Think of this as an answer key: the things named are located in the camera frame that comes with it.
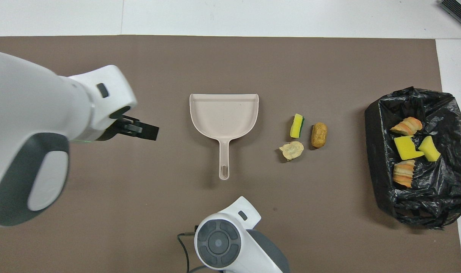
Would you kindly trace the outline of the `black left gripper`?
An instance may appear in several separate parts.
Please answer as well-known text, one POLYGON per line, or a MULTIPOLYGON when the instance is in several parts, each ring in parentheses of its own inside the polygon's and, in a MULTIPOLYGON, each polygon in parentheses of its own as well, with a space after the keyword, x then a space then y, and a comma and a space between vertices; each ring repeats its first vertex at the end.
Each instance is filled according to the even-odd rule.
POLYGON ((104 130, 96 141, 106 141, 117 134, 129 135, 131 137, 138 136, 141 139, 156 141, 160 128, 147 123, 140 123, 139 119, 126 116, 125 113, 129 110, 130 108, 120 108, 109 114, 109 118, 114 119, 114 122, 104 130))

